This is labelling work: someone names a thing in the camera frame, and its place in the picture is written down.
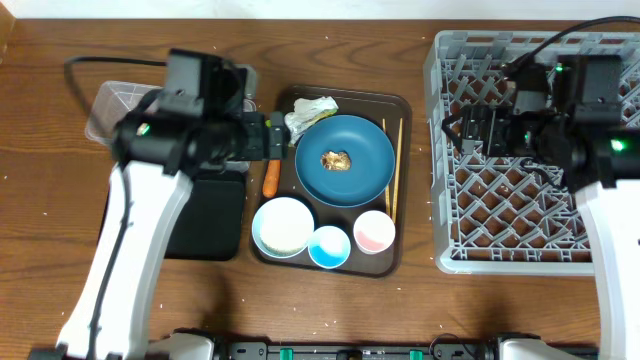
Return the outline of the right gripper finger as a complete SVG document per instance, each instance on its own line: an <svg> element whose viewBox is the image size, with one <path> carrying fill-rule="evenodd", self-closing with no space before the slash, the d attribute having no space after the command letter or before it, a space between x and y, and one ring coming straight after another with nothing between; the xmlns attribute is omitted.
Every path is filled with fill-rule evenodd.
<svg viewBox="0 0 640 360"><path fill-rule="evenodd" d="M460 108L458 111L450 114L447 118L442 120L441 129L443 131L449 131L450 126L458 122L462 117L463 117L463 109Z"/></svg>
<svg viewBox="0 0 640 360"><path fill-rule="evenodd" d="M462 138L452 130L443 130L442 133L447 139L447 142L451 144L452 148L459 154L462 155Z"/></svg>

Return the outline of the brown food scrap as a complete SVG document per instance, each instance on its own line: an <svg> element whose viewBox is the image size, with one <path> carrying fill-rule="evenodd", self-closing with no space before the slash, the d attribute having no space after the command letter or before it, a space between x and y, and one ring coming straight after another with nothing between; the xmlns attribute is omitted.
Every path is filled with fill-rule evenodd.
<svg viewBox="0 0 640 360"><path fill-rule="evenodd" d="M343 172L351 168L351 159L344 151L328 151L321 156L321 164L328 171Z"/></svg>

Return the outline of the dark blue plate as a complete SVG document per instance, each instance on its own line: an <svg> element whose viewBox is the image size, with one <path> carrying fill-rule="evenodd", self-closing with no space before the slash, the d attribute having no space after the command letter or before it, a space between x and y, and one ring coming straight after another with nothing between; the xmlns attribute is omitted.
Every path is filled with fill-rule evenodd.
<svg viewBox="0 0 640 360"><path fill-rule="evenodd" d="M394 147L374 122L336 115L313 125L295 153L302 187L316 200L334 207L367 204L382 193L394 175Z"/></svg>

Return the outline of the small blue cup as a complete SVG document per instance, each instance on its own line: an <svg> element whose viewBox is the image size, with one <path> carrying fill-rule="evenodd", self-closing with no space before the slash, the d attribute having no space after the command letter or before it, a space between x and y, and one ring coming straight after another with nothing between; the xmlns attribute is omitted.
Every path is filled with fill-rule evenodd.
<svg viewBox="0 0 640 360"><path fill-rule="evenodd" d="M312 233L307 250L314 264L324 269L335 269L349 258L351 243L341 228L322 226Z"/></svg>

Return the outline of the pink white cup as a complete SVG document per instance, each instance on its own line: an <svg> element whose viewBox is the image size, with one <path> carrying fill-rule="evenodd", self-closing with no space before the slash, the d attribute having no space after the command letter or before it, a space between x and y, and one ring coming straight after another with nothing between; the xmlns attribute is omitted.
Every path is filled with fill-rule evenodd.
<svg viewBox="0 0 640 360"><path fill-rule="evenodd" d="M353 224L357 247L368 255L387 250L396 237L393 220L385 212L370 210L362 213Z"/></svg>

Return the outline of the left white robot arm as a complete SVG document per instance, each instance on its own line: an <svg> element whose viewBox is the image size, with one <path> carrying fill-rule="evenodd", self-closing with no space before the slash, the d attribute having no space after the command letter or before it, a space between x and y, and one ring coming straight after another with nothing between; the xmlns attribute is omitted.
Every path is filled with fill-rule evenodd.
<svg viewBox="0 0 640 360"><path fill-rule="evenodd" d="M112 128L115 164L96 253L80 298L62 327L55 359L213 359L213 337L178 329L149 337L149 316L173 228L201 170L231 161L280 160L288 131L279 113L246 111L257 75L216 55L173 49L161 88L146 92Z"/></svg>

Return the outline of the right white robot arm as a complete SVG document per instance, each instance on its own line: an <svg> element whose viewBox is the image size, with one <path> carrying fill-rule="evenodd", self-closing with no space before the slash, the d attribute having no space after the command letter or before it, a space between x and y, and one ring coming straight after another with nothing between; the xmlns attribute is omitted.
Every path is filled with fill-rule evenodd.
<svg viewBox="0 0 640 360"><path fill-rule="evenodd" d="M639 356L639 131L621 121L618 55L562 55L548 69L524 55L504 68L510 107L466 105L442 131L466 155L522 157L562 170L591 248L599 358Z"/></svg>

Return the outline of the grey dishwasher rack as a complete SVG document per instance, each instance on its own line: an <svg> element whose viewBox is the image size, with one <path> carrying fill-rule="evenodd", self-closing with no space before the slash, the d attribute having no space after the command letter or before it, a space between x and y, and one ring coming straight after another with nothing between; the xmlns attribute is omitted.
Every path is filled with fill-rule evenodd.
<svg viewBox="0 0 640 360"><path fill-rule="evenodd" d="M563 172L522 157L459 155L442 120L466 105L510 107L506 65L524 55L547 67L562 55L618 55L621 121L639 131L639 37L622 32L442 31L423 66L433 148L436 262L451 274L589 276L591 248Z"/></svg>

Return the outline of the black waste bin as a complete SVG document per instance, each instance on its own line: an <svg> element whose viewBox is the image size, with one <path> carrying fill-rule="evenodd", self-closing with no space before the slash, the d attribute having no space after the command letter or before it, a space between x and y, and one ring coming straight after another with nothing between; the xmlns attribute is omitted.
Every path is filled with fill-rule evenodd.
<svg viewBox="0 0 640 360"><path fill-rule="evenodd" d="M169 174L140 161L116 165L93 264L231 259L241 233L242 179L239 173Z"/></svg>

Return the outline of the orange carrot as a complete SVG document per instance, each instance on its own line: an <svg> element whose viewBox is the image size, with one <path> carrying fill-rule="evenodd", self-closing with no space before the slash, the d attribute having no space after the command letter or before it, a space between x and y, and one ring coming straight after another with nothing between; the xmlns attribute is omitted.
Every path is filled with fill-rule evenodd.
<svg viewBox="0 0 640 360"><path fill-rule="evenodd" d="M273 198L278 190L281 172L281 161L270 160L265 173L262 194L266 198Z"/></svg>

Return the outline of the crumpled white tissue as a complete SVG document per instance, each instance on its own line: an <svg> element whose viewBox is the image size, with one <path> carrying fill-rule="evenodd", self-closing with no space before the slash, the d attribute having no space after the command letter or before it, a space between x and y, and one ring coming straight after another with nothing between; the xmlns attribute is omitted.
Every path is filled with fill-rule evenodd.
<svg viewBox="0 0 640 360"><path fill-rule="evenodd" d="M299 98L294 102L294 110L285 115L285 122L290 132L291 146L294 146L305 134L299 127L305 121L313 117L318 112L326 109L337 109L339 106L332 97L320 97L317 99Z"/></svg>

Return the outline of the yellow green snack wrapper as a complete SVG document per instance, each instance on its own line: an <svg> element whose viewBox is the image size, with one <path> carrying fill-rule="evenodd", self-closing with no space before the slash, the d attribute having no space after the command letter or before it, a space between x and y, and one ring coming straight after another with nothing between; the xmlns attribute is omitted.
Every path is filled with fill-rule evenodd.
<svg viewBox="0 0 640 360"><path fill-rule="evenodd" d="M315 114L313 117L311 117L308 120L305 120L299 127L299 129L302 132L305 132L308 128L310 128L311 126L315 125L317 122L319 122L322 119L325 119L327 117L331 117L333 115L335 115L337 112L337 109L326 109L323 110L321 112L318 112L317 114Z"/></svg>

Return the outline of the left wooden chopstick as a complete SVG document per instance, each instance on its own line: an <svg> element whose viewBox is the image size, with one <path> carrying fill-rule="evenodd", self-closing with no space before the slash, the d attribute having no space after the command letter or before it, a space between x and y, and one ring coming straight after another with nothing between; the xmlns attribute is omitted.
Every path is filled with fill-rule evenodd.
<svg viewBox="0 0 640 360"><path fill-rule="evenodd" d="M386 128L386 119L382 119L382 128L385 136L387 136L387 128ZM390 185L387 184L385 188L385 212L387 216L391 217L391 194L390 194Z"/></svg>

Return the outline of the light blue rice bowl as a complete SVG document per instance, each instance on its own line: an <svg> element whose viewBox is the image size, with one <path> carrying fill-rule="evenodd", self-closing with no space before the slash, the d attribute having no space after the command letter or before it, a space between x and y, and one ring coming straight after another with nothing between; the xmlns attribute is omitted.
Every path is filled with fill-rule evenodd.
<svg viewBox="0 0 640 360"><path fill-rule="evenodd" d="M264 203L251 226L254 245L263 255L275 259L292 258L304 251L314 230L310 209L291 197Z"/></svg>

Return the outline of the clear plastic bin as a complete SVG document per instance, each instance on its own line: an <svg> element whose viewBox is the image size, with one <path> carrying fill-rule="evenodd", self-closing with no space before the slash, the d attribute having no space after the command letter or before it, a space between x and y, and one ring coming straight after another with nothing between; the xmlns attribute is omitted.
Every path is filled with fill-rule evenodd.
<svg viewBox="0 0 640 360"><path fill-rule="evenodd" d="M86 138L108 146L115 124L134 109L148 92L159 89L159 86L154 85L119 81L104 82L95 98L92 110L108 135L106 137L101 135L88 119L84 131Z"/></svg>

